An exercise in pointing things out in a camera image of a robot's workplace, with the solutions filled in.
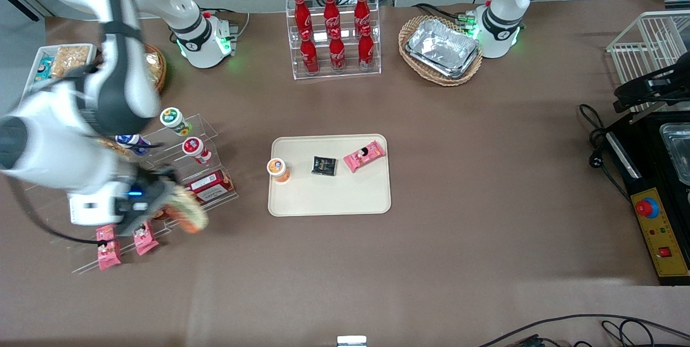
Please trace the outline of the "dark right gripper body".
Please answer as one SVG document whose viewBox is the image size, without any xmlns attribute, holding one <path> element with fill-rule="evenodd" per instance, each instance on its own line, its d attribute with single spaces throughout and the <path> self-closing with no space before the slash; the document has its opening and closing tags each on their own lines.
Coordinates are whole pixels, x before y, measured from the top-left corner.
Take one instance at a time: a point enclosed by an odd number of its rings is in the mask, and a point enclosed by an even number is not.
<svg viewBox="0 0 690 347">
<path fill-rule="evenodd" d="M 116 236 L 133 234 L 170 198 L 170 190 L 155 189 L 155 180 L 155 172 L 137 172 L 124 194 L 125 199 L 116 201 L 115 211 L 122 214 L 122 220 L 115 227 Z"/>
</svg>

